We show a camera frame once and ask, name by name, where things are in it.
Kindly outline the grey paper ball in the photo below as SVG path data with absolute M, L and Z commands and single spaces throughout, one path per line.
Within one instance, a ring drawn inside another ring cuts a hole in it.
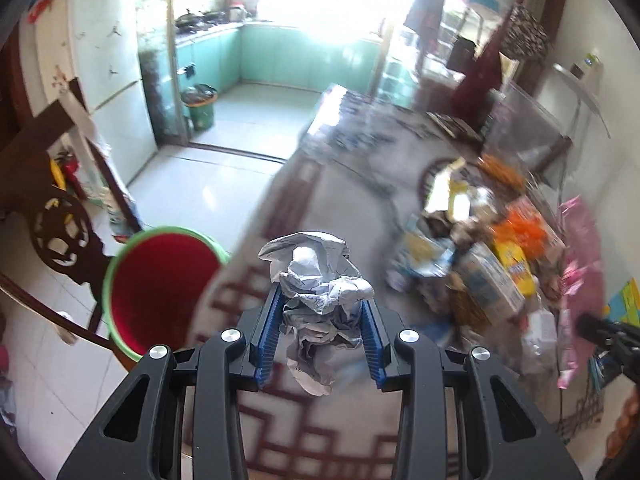
M 280 331 L 292 335 L 286 365 L 312 396 L 327 396 L 335 382 L 337 351 L 362 345 L 360 308 L 373 286 L 350 261 L 344 240 L 325 232 L 297 232 L 267 242 L 258 257 L 284 296 Z

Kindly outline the pink strawberry snack bag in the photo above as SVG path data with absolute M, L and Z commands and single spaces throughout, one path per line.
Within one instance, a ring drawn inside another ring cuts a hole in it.
M 597 223 L 582 196 L 562 203 L 561 220 L 566 253 L 561 280 L 560 371 L 556 385 L 565 390 L 594 350 L 594 344 L 578 336 L 577 321 L 583 314 L 600 318 L 604 307 L 604 275 Z

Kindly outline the white carton box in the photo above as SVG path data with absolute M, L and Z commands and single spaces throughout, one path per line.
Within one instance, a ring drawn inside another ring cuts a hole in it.
M 524 296 L 486 244 L 475 243 L 459 259 L 456 271 L 492 325 L 520 314 Z

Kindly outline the orange snack wrapper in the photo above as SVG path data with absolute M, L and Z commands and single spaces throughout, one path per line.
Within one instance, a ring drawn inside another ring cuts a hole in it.
M 491 226 L 491 233 L 495 245 L 517 244 L 529 260 L 555 261 L 562 252 L 562 243 L 534 206 L 510 204 L 504 219 Z

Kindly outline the yellow white medicine box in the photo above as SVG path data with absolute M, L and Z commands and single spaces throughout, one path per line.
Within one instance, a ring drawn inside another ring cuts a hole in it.
M 495 251 L 518 291 L 524 297 L 534 296 L 537 291 L 536 282 L 521 246 L 512 240 L 498 240 L 495 242 Z

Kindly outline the green kitchen trash bin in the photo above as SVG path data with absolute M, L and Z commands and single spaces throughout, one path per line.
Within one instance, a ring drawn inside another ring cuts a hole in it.
M 217 96 L 217 90 L 209 84 L 194 84 L 181 92 L 182 104 L 189 110 L 189 117 L 195 132 L 202 132 L 213 127 Z

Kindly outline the dark carved wooden chair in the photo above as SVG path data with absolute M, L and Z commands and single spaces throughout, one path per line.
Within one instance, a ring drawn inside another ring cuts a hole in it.
M 61 89 L 58 99 L 32 118 L 1 151 L 1 208 L 21 214 L 27 224 L 30 244 L 40 260 L 52 271 L 67 276 L 78 285 L 90 287 L 96 305 L 87 326 L 56 312 L 8 276 L 1 277 L 1 291 L 22 307 L 38 314 L 60 330 L 113 350 L 112 337 L 102 337 L 98 328 L 106 311 L 102 290 L 112 258 L 105 255 L 102 240 L 93 231 L 90 217 L 78 198 L 54 183 L 48 148 L 63 133 L 76 128 L 99 169 L 126 225 L 134 232 L 141 224 L 126 199 L 125 185 L 106 160 L 99 146 L 93 122 L 84 104 L 77 99 L 79 82 L 74 79 Z

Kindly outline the clear bag of orange snacks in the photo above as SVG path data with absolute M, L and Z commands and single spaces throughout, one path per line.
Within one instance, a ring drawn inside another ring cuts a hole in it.
M 518 196 L 529 182 L 544 180 L 573 146 L 548 110 L 515 84 L 489 92 L 484 105 L 484 143 L 476 166 L 509 194 Z

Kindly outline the white refrigerator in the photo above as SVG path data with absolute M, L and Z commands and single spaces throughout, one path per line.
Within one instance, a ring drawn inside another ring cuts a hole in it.
M 85 108 L 126 183 L 157 151 L 140 70 L 137 3 L 52 0 L 35 21 L 46 99 L 56 99 L 63 81 L 78 80 Z

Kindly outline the red bin with green rim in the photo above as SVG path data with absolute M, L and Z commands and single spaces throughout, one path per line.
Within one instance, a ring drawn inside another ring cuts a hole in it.
M 156 344 L 183 348 L 201 294 L 229 259 L 216 240 L 186 228 L 134 234 L 111 258 L 102 287 L 115 346 L 134 362 Z

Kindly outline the teal kitchen cabinets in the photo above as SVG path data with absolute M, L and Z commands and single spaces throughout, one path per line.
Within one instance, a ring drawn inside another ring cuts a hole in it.
M 176 39 L 180 84 L 209 84 L 226 92 L 240 82 L 322 92 L 338 84 L 367 92 L 381 41 L 322 37 L 272 23 L 220 25 Z

